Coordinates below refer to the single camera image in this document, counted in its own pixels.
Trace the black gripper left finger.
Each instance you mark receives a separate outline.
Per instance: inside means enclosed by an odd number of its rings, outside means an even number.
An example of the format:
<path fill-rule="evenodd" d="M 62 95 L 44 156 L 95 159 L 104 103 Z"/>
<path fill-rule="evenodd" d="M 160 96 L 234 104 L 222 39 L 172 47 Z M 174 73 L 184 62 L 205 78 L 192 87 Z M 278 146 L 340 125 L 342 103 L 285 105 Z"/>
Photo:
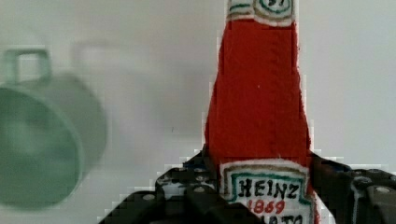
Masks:
<path fill-rule="evenodd" d="M 206 186 L 218 191 L 219 181 L 208 151 L 208 146 L 203 146 L 195 156 L 179 167 L 170 168 L 160 175 L 155 182 L 155 191 L 165 200 L 183 197 L 188 187 Z"/>

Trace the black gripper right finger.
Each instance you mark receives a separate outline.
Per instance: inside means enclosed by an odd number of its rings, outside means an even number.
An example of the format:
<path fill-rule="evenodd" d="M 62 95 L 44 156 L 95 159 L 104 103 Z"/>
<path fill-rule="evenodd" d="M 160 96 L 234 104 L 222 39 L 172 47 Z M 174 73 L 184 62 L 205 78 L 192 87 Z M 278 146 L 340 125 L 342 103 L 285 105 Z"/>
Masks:
<path fill-rule="evenodd" d="M 310 179 L 336 224 L 396 224 L 395 175 L 352 169 L 311 152 Z"/>

